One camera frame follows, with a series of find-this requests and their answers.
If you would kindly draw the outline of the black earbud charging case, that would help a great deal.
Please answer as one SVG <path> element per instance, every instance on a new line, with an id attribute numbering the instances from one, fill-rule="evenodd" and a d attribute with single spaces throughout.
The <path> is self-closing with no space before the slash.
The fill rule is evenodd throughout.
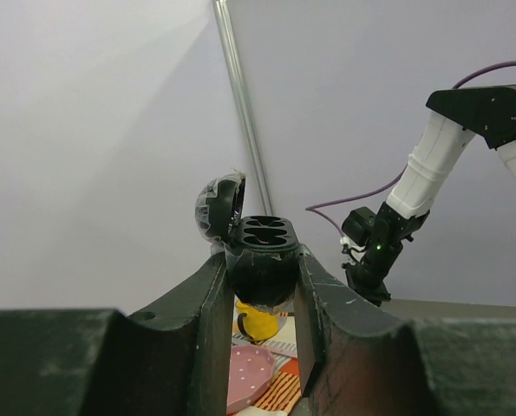
<path id="1" fill-rule="evenodd" d="M 245 186 L 242 172 L 208 182 L 195 201 L 195 223 L 225 253 L 227 282 L 236 297 L 273 315 L 294 295 L 300 243 L 286 218 L 243 215 Z"/>

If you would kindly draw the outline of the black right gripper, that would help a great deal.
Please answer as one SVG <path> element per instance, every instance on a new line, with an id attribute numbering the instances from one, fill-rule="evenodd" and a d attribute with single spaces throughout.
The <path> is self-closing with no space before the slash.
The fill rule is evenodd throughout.
<path id="1" fill-rule="evenodd" d="M 348 286 L 368 302 L 380 307 L 391 300 L 383 280 L 361 263 L 343 265 Z"/>

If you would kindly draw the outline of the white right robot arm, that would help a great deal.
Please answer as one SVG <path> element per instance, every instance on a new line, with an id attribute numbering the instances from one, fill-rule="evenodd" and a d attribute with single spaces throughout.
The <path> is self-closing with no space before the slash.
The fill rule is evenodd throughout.
<path id="1" fill-rule="evenodd" d="M 516 179 L 516 84 L 438 90 L 426 106 L 426 130 L 379 210 L 363 206 L 343 221 L 348 285 L 376 306 L 390 299 L 383 281 L 403 241 L 412 240 L 426 222 L 438 192 L 475 136 L 497 152 Z"/>

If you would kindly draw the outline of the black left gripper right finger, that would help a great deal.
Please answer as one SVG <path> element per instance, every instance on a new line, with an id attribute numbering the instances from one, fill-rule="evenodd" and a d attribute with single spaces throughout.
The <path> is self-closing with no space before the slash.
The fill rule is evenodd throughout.
<path id="1" fill-rule="evenodd" d="M 516 319 L 401 319 L 302 247 L 294 309 L 314 415 L 516 415 Z"/>

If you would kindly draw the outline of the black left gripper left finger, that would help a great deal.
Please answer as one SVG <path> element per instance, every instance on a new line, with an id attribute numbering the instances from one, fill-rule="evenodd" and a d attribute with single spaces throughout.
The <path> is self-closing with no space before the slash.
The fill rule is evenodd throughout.
<path id="1" fill-rule="evenodd" d="M 139 311 L 0 310 L 0 415 L 223 415 L 223 254 Z"/>

